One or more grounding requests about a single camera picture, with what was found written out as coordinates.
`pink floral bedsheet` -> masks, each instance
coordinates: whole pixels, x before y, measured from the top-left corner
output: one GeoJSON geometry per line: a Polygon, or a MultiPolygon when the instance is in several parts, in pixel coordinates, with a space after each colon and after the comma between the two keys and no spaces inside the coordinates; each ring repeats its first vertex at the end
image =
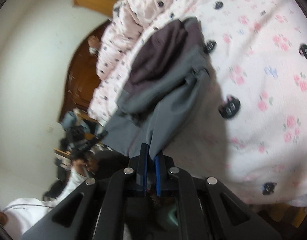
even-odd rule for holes
{"type": "Polygon", "coordinates": [[[297,3],[123,0],[116,6],[89,115],[107,121],[116,111],[133,58],[152,33],[173,19],[197,17],[205,40],[217,42],[212,86],[164,154],[192,174],[218,177],[246,203],[307,205],[307,58],[299,53],[307,46],[307,19],[297,3]],[[225,120],[218,107],[230,95],[241,106],[225,120]],[[268,183],[274,189],[266,194],[268,183]]]}

